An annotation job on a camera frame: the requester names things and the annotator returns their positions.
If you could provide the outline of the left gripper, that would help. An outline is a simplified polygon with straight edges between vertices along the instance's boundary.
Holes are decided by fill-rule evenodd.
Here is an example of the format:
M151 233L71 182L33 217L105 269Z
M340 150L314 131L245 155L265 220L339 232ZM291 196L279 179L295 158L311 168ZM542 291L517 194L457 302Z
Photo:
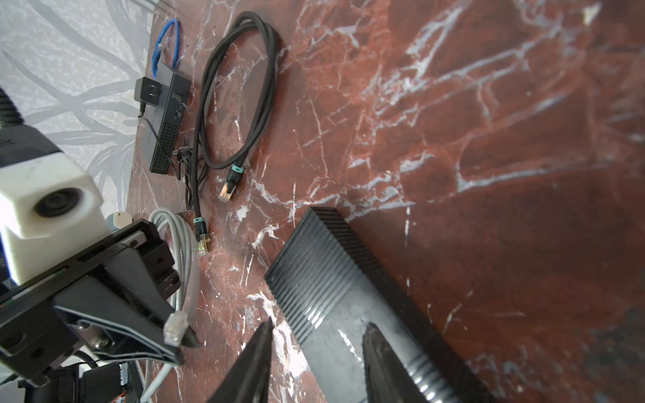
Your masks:
M173 346L167 301L181 281L156 226L139 220L1 297L1 362L34 386L86 344L101 360L183 364L199 339Z

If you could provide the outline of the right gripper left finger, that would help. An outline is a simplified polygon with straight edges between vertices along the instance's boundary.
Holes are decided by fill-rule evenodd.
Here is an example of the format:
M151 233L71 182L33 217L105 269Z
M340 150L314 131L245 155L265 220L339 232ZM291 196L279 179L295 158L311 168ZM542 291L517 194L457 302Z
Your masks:
M208 399L216 402L267 403L273 347L273 322L262 322L223 382Z

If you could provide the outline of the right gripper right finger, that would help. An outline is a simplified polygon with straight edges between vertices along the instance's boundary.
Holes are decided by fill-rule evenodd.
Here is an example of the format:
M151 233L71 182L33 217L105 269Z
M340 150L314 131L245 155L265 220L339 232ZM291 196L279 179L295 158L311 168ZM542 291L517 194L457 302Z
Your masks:
M427 401L376 324L367 325L362 348L369 403Z

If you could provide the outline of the small black network switch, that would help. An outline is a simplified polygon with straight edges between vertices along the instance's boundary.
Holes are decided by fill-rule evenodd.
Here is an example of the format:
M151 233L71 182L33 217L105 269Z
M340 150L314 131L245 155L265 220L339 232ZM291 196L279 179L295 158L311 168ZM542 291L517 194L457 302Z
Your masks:
M426 402L494 397L334 208L307 210L265 276L329 402L369 402L362 341L381 330Z

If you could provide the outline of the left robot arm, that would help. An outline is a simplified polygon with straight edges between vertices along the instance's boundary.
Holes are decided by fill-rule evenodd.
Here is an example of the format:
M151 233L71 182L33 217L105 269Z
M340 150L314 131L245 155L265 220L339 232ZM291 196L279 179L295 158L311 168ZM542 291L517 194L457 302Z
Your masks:
M112 230L87 172L1 97L1 361L33 386L86 345L105 361L181 365L199 340L171 295L194 282L155 223Z

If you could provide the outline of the beige teal handheld device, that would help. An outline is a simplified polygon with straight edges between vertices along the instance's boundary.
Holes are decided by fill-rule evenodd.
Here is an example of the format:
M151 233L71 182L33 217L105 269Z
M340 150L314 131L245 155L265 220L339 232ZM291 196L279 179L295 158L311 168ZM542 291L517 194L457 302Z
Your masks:
M134 222L133 217L126 212L115 212L107 216L106 223L112 233L126 228Z

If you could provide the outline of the black power adapter left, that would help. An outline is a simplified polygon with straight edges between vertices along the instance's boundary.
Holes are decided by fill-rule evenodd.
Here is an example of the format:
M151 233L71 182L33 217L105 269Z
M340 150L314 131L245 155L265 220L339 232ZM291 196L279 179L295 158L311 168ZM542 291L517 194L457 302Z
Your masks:
M158 106L161 100L162 85L149 77L141 77L135 82L134 100L144 105Z

